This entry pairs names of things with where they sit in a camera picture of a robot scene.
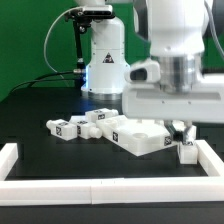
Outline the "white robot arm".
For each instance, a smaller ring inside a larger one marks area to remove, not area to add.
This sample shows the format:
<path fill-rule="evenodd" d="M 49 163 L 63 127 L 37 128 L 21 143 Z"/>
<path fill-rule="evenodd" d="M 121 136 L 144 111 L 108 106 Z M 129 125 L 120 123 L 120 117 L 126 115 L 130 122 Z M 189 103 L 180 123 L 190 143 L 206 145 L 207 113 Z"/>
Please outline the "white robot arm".
<path fill-rule="evenodd" d="M 75 0 L 85 16 L 112 15 L 126 0 Z M 123 113 L 130 118 L 224 123 L 224 75 L 204 75 L 203 35 L 216 34 L 214 0 L 128 0 L 148 57 L 125 73 Z"/>

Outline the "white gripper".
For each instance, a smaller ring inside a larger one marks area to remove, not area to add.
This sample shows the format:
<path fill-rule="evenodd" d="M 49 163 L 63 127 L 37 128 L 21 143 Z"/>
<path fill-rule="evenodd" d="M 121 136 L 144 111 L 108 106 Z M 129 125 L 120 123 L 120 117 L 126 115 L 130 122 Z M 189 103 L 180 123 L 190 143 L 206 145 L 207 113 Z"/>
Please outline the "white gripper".
<path fill-rule="evenodd" d="M 166 121 L 165 127 L 173 141 L 191 144 L 192 122 L 224 123 L 224 75 L 206 75 L 186 94 L 169 94 L 158 86 L 128 83 L 123 90 L 122 111 L 134 119 L 185 121 L 183 132 L 172 121 Z"/>

